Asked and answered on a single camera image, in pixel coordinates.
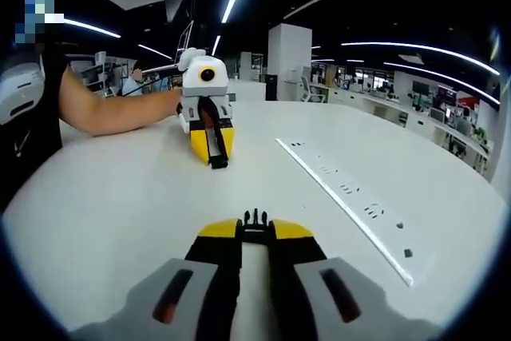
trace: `person's arm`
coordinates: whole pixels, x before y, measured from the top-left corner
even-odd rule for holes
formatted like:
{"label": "person's arm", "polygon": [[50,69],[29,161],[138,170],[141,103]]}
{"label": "person's arm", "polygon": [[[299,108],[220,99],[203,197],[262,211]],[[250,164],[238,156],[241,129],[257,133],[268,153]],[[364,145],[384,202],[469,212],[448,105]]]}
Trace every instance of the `person's arm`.
{"label": "person's arm", "polygon": [[67,67],[58,104],[62,120],[89,135],[100,136],[130,131],[174,115],[180,99],[180,89],[102,99]]}

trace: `black ceiling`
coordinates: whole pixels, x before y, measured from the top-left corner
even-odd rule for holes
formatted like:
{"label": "black ceiling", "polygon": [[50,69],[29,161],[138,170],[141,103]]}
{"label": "black ceiling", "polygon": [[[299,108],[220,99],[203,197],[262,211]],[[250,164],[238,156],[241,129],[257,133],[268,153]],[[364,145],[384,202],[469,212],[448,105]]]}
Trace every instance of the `black ceiling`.
{"label": "black ceiling", "polygon": [[[212,48],[222,35],[217,55],[241,50],[265,54],[267,32],[283,22],[294,7],[310,0],[237,0],[229,21],[220,19],[228,0],[184,0],[178,15],[167,23],[164,4],[123,11],[108,0],[57,0],[57,12],[80,22],[99,26],[122,35],[121,39],[63,26],[57,39],[71,43],[69,51],[108,50],[123,57],[145,58],[155,65],[166,59],[137,47],[143,44],[170,56],[176,52],[180,32],[193,17],[193,44]],[[341,47],[341,42],[409,42],[441,47],[488,63],[493,47],[492,33],[505,39],[507,9],[503,0],[323,0],[286,19],[288,24],[311,28],[313,44],[321,46],[314,54],[333,58],[363,59],[366,65],[382,66],[383,61],[401,62],[398,54],[417,50],[390,47]],[[421,51],[425,68],[459,78],[481,88],[489,73],[465,61]]]}

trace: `office desk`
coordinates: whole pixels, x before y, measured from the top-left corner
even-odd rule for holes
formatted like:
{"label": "office desk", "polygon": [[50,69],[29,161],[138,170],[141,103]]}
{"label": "office desk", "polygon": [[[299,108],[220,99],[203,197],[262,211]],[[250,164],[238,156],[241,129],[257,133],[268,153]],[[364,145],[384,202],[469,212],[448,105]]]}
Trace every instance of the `office desk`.
{"label": "office desk", "polygon": [[[331,104],[348,105],[370,114],[377,114],[396,124],[398,123],[399,113],[406,113],[408,118],[404,126],[405,129],[409,129],[440,146],[446,143],[447,135],[456,137],[458,140],[464,142],[469,152],[473,152],[469,153],[469,155],[472,156],[467,156],[465,160],[467,164],[471,165],[479,173],[483,171],[485,161],[489,158],[489,152],[485,151],[483,146],[473,138],[459,133],[456,129],[442,124],[440,121],[434,120],[424,113],[418,113],[410,105],[375,97],[367,93],[346,91],[345,89],[331,89],[329,91],[328,102]],[[378,113],[375,108],[377,106],[383,107],[386,111]]]}
{"label": "office desk", "polygon": [[[184,257],[203,226],[254,207],[312,230],[328,257],[342,257],[382,287],[388,305],[407,319],[443,327],[457,315],[507,222],[504,201],[480,175],[356,109],[281,101],[233,109],[236,138],[226,169],[202,164],[170,117],[110,137],[68,135],[68,145],[23,186],[3,217],[6,238],[27,283],[66,329],[108,319],[133,286]],[[407,287],[276,137],[315,143],[419,230],[436,255],[427,279]],[[262,248],[244,246],[233,340],[273,338],[265,260]]]}

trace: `computer monitor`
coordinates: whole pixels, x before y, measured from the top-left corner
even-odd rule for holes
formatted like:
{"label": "computer monitor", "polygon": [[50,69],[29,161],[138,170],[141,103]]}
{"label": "computer monitor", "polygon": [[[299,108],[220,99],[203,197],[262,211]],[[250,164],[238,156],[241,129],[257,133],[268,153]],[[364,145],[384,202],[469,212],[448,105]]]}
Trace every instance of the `computer monitor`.
{"label": "computer monitor", "polygon": [[415,93],[420,93],[421,95],[429,95],[430,94],[430,86],[424,83],[419,83],[418,81],[414,81],[412,86],[412,90]]}
{"label": "computer monitor", "polygon": [[441,109],[432,108],[430,110],[430,117],[434,120],[440,121],[441,123],[446,121],[446,114]]}

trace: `office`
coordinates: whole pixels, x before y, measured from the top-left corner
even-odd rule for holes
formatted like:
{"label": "office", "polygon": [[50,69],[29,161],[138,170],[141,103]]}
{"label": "office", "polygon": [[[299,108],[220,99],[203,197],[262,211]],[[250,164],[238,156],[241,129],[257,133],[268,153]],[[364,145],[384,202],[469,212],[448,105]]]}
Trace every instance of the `office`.
{"label": "office", "polygon": [[[220,314],[199,298],[227,264],[240,289],[225,284],[218,296],[232,303],[218,319],[224,339],[328,339],[319,319],[336,339],[431,339],[456,325],[509,221],[509,23],[497,0],[485,12],[480,0],[26,2],[57,22],[45,43],[101,106],[88,116],[109,116],[83,133],[57,81],[46,132],[62,146],[42,153],[35,139],[45,136],[26,125],[48,96],[35,91],[55,78],[47,48],[22,63],[29,85],[14,83],[27,72],[2,72],[2,153],[13,165],[28,148],[46,155],[2,226],[63,331],[194,339],[201,313]],[[165,95],[179,99],[149,102]],[[47,120],[36,122],[41,131]],[[237,242],[231,264],[230,247],[213,250],[240,239],[237,219],[252,244],[238,252]],[[286,253],[269,267],[253,243],[270,236],[315,244],[312,256]],[[303,291],[275,298],[266,288],[268,268],[286,265],[303,291],[322,292],[307,295],[314,315],[300,312]],[[290,311],[294,327],[277,326]]]}

